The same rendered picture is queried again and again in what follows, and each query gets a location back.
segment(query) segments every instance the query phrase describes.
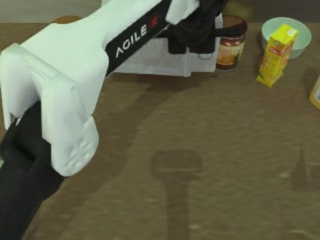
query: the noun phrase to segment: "yellow carton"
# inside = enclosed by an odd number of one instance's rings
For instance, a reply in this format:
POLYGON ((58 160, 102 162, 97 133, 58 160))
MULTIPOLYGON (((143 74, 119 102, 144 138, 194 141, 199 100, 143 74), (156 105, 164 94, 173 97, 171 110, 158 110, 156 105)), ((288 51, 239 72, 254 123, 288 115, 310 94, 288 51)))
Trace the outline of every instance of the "yellow carton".
POLYGON ((271 87, 283 74, 298 31, 283 24, 271 36, 265 48, 256 80, 271 87))

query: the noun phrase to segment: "juice box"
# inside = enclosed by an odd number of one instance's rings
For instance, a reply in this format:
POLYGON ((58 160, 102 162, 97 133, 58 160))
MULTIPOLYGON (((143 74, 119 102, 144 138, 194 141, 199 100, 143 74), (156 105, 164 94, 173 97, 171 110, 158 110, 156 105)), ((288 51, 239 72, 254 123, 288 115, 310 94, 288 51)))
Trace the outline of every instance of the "juice box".
POLYGON ((286 24, 270 36, 256 78, 258 82, 271 87, 283 75, 297 36, 298 31, 286 24))

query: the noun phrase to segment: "bowl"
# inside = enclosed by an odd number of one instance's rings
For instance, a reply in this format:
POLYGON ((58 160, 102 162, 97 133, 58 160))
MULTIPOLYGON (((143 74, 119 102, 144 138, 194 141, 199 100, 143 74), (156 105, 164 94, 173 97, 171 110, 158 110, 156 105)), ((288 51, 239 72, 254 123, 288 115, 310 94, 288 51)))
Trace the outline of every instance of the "bowl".
POLYGON ((306 47, 311 43, 312 34, 309 28, 302 22, 289 17, 276 17, 266 21, 262 26, 262 48, 266 49, 270 35, 272 35, 282 24, 299 31, 297 39, 293 45, 293 49, 289 59, 299 57, 306 47))

